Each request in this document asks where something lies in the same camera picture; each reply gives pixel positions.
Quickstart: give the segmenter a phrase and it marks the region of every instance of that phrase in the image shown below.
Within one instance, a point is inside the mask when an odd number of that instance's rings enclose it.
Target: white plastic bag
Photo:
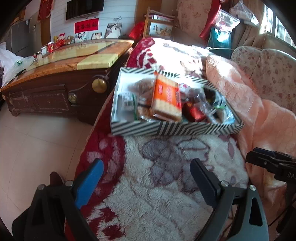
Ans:
[[[14,53],[6,50],[6,43],[0,44],[0,67],[4,68],[2,86],[4,86],[4,77],[12,68],[16,61],[23,59],[23,57],[16,56]]]
[[[252,11],[244,5],[243,0],[239,0],[235,6],[229,9],[229,12],[231,15],[239,19],[243,19],[246,22],[251,22],[255,26],[259,26],[257,18],[252,13]]]
[[[20,57],[6,49],[6,43],[0,44],[0,67],[4,68],[2,85],[11,81],[18,73],[28,68],[34,61],[34,57]]]
[[[2,86],[8,84],[17,74],[23,72],[34,61],[34,57],[29,56],[22,58],[14,63],[14,65],[3,75]]]

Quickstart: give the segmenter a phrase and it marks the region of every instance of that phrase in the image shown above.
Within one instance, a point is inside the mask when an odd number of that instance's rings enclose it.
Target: marble countertop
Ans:
[[[97,39],[62,46],[3,86],[1,91],[45,75],[81,69],[110,68],[132,45],[133,40]]]

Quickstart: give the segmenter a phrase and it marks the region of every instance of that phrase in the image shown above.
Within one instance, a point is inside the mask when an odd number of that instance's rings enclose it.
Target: red package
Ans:
[[[182,114],[187,120],[191,122],[201,122],[206,118],[206,115],[202,113],[196,106],[191,102],[186,102],[182,108]]]

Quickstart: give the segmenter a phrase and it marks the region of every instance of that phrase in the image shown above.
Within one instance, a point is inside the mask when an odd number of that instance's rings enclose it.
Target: curtain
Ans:
[[[239,0],[232,0],[232,6],[236,5]],[[261,0],[244,0],[244,5],[250,9],[259,21],[259,27],[252,27],[240,23],[236,28],[232,36],[232,48],[235,49],[238,46],[248,45],[252,46],[256,36],[260,31],[260,25],[263,19],[264,3]]]

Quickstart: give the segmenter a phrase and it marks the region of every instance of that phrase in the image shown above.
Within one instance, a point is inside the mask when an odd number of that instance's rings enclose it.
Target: television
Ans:
[[[103,8],[104,0],[71,0],[67,2],[66,20],[94,12],[101,12]]]

